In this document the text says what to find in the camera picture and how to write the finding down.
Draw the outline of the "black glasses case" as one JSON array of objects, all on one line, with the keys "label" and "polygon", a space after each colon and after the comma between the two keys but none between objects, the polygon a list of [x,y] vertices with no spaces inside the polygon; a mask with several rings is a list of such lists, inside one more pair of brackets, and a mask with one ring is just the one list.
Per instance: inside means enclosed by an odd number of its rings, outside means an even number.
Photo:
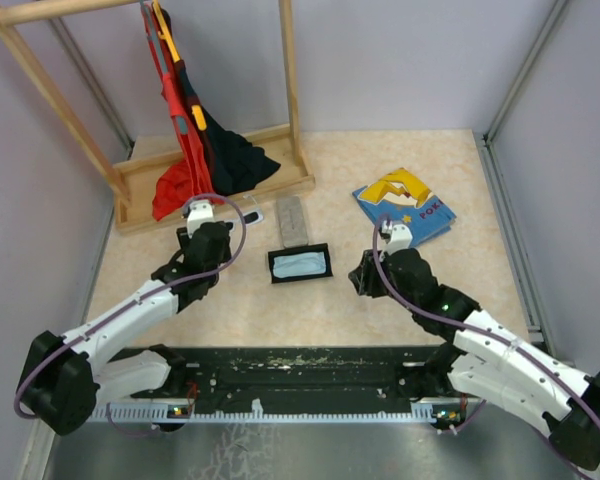
[{"label": "black glasses case", "polygon": [[267,261],[272,284],[333,276],[327,243],[270,251],[267,253]]}]

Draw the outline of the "red garment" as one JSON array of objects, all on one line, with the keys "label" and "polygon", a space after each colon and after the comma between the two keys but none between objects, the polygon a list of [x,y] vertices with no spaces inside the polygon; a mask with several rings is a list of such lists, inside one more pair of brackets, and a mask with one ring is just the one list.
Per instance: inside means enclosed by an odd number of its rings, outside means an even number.
[{"label": "red garment", "polygon": [[156,183],[152,216],[162,220],[182,207],[190,197],[214,191],[203,146],[189,118],[189,133],[177,135],[182,158],[167,168]]}]

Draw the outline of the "light blue lens cloth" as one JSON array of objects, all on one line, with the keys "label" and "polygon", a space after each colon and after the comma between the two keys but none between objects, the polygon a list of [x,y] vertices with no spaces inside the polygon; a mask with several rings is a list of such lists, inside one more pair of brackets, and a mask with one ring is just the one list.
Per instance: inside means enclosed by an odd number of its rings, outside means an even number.
[{"label": "light blue lens cloth", "polygon": [[321,275],[326,271],[325,256],[318,252],[278,256],[273,261],[273,275],[278,279]]}]

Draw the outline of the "white sunglasses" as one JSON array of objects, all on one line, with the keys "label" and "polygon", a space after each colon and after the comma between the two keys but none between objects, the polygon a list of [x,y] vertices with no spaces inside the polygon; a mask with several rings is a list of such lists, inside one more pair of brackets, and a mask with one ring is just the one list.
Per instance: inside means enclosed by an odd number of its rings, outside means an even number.
[{"label": "white sunglasses", "polygon": [[264,220],[264,214],[255,197],[250,194],[245,194],[243,198],[249,201],[248,207],[243,210],[245,223],[247,225],[253,225],[262,222]]}]

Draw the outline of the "grey glasses case green lining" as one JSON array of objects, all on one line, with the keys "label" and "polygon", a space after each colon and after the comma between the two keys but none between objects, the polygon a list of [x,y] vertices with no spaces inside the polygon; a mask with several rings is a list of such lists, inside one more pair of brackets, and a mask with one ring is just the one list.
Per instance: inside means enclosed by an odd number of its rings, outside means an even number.
[{"label": "grey glasses case green lining", "polygon": [[284,248],[303,247],[309,244],[302,202],[298,196],[277,199],[276,218]]}]

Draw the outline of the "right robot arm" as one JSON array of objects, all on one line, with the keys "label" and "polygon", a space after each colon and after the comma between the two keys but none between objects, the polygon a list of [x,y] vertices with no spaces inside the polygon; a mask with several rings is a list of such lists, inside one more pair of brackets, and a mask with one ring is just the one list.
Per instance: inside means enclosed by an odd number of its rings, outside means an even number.
[{"label": "right robot arm", "polygon": [[479,397],[533,427],[572,465],[600,466],[600,371],[587,374],[526,342],[440,283],[417,250],[376,256],[364,251],[348,278],[358,295],[393,298],[444,339],[442,358],[426,372],[434,393]]}]

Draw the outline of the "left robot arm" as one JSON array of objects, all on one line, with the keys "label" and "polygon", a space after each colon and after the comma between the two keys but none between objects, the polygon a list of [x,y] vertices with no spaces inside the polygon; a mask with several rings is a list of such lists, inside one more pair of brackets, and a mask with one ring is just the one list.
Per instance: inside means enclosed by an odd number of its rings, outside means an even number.
[{"label": "left robot arm", "polygon": [[100,406],[142,392],[174,397],[186,389],[186,361],[165,345],[116,357],[152,326],[202,299],[230,264],[226,223],[204,222],[178,234],[179,250],[130,297],[78,328],[45,331],[32,341],[14,400],[20,417],[68,435]]}]

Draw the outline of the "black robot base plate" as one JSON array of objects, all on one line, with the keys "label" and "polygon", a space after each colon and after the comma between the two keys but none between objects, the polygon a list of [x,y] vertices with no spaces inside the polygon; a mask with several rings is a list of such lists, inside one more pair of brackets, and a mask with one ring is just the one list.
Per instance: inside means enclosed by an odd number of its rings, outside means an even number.
[{"label": "black robot base plate", "polygon": [[448,345],[174,348],[175,381],[139,399],[190,399],[198,414],[408,413],[423,399],[458,399]]}]

